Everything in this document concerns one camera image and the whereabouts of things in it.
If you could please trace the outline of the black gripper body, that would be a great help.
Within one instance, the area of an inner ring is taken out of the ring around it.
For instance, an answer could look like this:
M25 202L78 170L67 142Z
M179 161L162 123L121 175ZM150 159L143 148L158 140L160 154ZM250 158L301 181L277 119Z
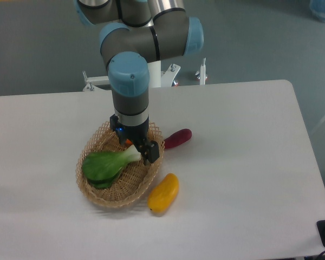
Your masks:
M136 126L127 126L119 122L119 117L113 114L110 119L110 129L116 133L124 132L127 136L127 139L130 140L135 147L138 147L139 141L142 141L147 138L148 133L148 123L149 118L147 118L143 123Z

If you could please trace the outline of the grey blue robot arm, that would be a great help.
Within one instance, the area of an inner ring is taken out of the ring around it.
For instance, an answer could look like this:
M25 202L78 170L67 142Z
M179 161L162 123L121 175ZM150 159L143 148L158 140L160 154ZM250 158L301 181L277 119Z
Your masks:
M201 50L203 27L186 14L183 1L75 1L80 20L103 24L100 54L112 90L110 127L121 144L130 140L145 162L159 158L157 142L147 136L148 65Z

